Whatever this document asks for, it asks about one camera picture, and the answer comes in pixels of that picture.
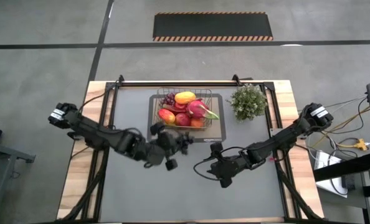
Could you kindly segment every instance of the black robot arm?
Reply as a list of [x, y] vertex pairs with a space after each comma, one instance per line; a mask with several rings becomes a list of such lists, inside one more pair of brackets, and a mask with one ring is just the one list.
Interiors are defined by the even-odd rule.
[[221, 187], [226, 188], [232, 183], [232, 178], [245, 169], [253, 170], [261, 166], [273, 150], [282, 150], [284, 155], [295, 145], [299, 135], [308, 136], [311, 133], [323, 131], [331, 125], [332, 115], [320, 104], [312, 103], [304, 107], [299, 118], [289, 127], [281, 130], [264, 142], [253, 143], [239, 151], [237, 156], [224, 157], [222, 144], [211, 145], [211, 158], [218, 161], [211, 164], [211, 173], [220, 180]]
[[145, 168], [159, 165], [167, 158], [168, 170], [176, 168], [174, 159], [169, 159], [178, 151], [187, 154], [187, 146], [193, 143], [189, 133], [178, 134], [174, 138], [163, 132], [164, 125], [157, 123], [150, 128], [152, 135], [158, 135], [157, 140], [146, 142], [141, 133], [129, 129], [109, 129], [93, 120], [84, 117], [77, 107], [69, 103], [59, 103], [48, 117], [49, 123], [62, 129], [72, 129], [76, 136], [83, 136], [87, 146], [96, 150], [112, 147], [117, 153], [136, 161], [145, 161]]

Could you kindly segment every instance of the potted plant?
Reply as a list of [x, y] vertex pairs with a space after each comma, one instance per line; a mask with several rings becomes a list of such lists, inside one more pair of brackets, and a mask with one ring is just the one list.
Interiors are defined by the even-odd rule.
[[232, 106], [238, 121], [253, 120], [256, 116], [263, 115], [267, 105], [267, 98], [260, 87], [252, 84], [239, 87], [233, 92], [231, 100], [227, 101]]

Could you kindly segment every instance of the floor mat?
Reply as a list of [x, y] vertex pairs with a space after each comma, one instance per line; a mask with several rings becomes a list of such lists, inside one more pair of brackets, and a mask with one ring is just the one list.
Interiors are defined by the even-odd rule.
[[153, 41], [273, 40], [265, 12], [160, 12]]

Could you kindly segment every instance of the purple grapes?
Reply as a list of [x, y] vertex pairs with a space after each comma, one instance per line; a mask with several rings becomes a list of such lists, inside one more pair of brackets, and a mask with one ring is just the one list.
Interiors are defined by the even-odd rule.
[[175, 93], [168, 93], [164, 99], [160, 100], [160, 103], [174, 106], [175, 104]]

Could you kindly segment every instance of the wooden table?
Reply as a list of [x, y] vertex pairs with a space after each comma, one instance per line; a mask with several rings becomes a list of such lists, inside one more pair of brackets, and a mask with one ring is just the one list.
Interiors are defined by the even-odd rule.
[[[298, 118], [298, 112], [296, 108], [295, 99], [293, 96], [292, 86], [289, 80], [253, 80], [253, 81], [242, 81], [243, 83], [253, 83], [253, 82], [274, 82], [275, 93], [277, 96], [278, 107], [280, 112], [280, 117], [282, 120], [283, 127], [291, 125], [292, 122]], [[85, 101], [101, 95], [105, 91], [106, 82], [90, 82], [85, 97]], [[273, 123], [273, 127], [276, 128], [275, 112], [272, 109], [273, 104], [268, 98], [268, 105], [270, 107], [270, 115]], [[110, 117], [111, 103], [113, 99], [113, 94], [110, 94], [108, 98], [107, 113], [105, 115], [105, 125]], [[85, 105], [83, 109], [83, 115], [98, 122], [100, 118], [102, 108], [102, 98], [96, 99]], [[305, 146], [305, 142], [298, 140], [297, 144]], [[85, 143], [78, 141], [74, 144], [72, 153], [76, 153], [85, 148]], [[57, 213], [57, 218], [62, 218], [71, 211], [72, 207], [78, 202], [79, 198], [84, 193], [88, 173], [90, 170], [92, 158], [92, 149], [87, 149], [85, 152], [74, 157], [69, 164], [69, 169], [66, 176], [66, 181], [64, 189], [62, 192], [62, 198], [60, 201], [59, 210]], [[311, 168], [310, 160], [308, 158], [308, 152], [299, 147], [294, 147], [289, 152], [290, 164], [292, 165], [293, 178], [295, 180], [295, 185], [297, 191], [304, 198], [305, 202], [311, 207], [311, 209], [320, 217], [323, 217], [322, 206], [318, 191], [316, 189], [313, 171]], [[95, 202], [96, 189], [91, 197], [89, 213], [93, 214], [94, 202]], [[285, 187], [285, 194], [287, 198], [287, 204], [289, 209], [290, 217], [294, 218], [295, 213], [293, 210], [292, 197]], [[236, 219], [226, 219], [226, 220], [203, 220], [209, 222], [280, 222], [283, 217], [264, 217], [264, 218], [236, 218]]]

